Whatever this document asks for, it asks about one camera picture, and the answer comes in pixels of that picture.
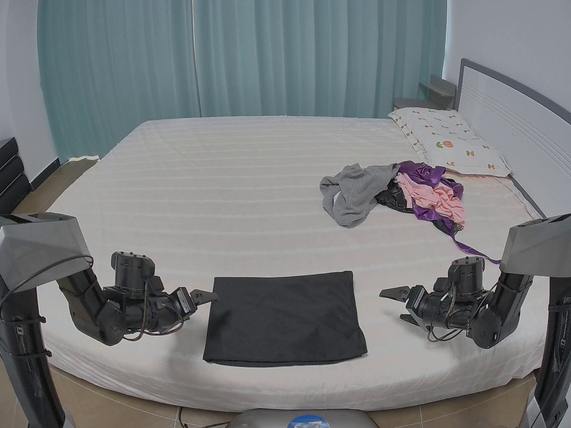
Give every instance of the gray garment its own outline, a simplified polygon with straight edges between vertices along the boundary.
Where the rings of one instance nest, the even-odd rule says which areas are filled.
[[[367,168],[361,168],[358,163],[347,165],[337,175],[321,180],[323,207],[339,225],[350,225],[371,212],[377,204],[375,195],[387,189],[398,170],[398,163]]]

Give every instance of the white bed sheet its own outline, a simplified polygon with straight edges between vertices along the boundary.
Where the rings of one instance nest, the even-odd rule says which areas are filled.
[[[51,363],[107,389],[210,410],[254,407],[380,410],[500,386],[541,364],[548,281],[536,278],[515,333],[490,350],[464,335],[430,344],[399,320],[384,288],[446,276],[463,254],[413,215],[377,206],[343,228],[321,206],[319,181],[346,164],[417,160],[388,119],[256,117],[146,122],[88,170],[51,210],[76,216],[101,285],[114,251],[149,255],[168,291],[211,290],[215,276],[352,270],[368,353],[334,365],[242,368],[202,360],[208,306],[167,337],[107,347],[75,330],[56,284],[40,288]],[[530,218],[510,181],[456,176],[467,215],[458,238],[501,257],[510,226]],[[498,276],[488,264],[485,287]]]

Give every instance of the pink garment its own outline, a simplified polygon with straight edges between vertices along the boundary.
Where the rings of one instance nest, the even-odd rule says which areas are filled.
[[[462,200],[454,197],[453,190],[447,185],[439,182],[432,189],[429,185],[417,184],[412,181],[406,173],[398,173],[395,181],[403,189],[404,197],[407,199],[407,208],[412,208],[412,200],[414,200],[421,208],[433,209],[458,225],[464,224],[466,217]]]

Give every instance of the black garment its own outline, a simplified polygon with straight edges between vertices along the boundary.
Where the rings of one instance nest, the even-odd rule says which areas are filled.
[[[407,212],[409,214],[414,213],[412,208],[407,208],[407,199],[404,196],[403,189],[395,182],[394,179],[391,179],[387,185],[387,189],[383,190],[381,193],[378,193],[375,196],[377,203],[382,204],[392,210],[397,210],[399,212]],[[463,225],[456,224],[453,220],[451,220],[452,226],[454,227],[454,234],[458,233],[460,230],[464,228]],[[439,218],[438,220],[433,220],[432,224],[438,228],[441,232],[449,235],[450,232],[448,228],[444,224],[444,220]]]
[[[353,273],[216,277],[204,360],[221,365],[321,365],[367,353]]]

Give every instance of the purple strap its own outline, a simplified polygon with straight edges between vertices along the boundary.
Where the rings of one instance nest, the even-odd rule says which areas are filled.
[[[399,172],[406,173],[408,177],[410,177],[410,179],[416,182],[417,184],[429,185],[430,187],[434,188],[438,185],[439,182],[442,182],[443,184],[446,184],[448,187],[450,187],[453,190],[454,196],[457,196],[458,198],[462,199],[462,194],[464,193],[464,186],[462,184],[459,184],[458,182],[449,181],[448,179],[443,178],[442,176],[444,175],[445,171],[446,168],[444,167],[432,168],[426,165],[425,163],[414,163],[412,161],[402,162],[399,168]],[[412,210],[414,211],[416,218],[420,220],[426,220],[428,222],[432,222],[435,220],[442,219],[442,221],[446,225],[446,228],[448,229],[450,237],[454,241],[454,244],[458,246],[458,248],[462,252],[470,253],[473,255],[479,255],[480,257],[488,259],[489,261],[495,263],[496,265],[500,264],[501,260],[493,260],[490,257],[488,257],[486,254],[481,253],[475,250],[474,248],[464,243],[461,243],[460,241],[456,241],[456,237],[454,236],[454,225],[452,224],[449,218],[441,216],[435,210],[428,210],[426,208],[421,208],[420,206],[417,206],[414,200],[412,200]]]

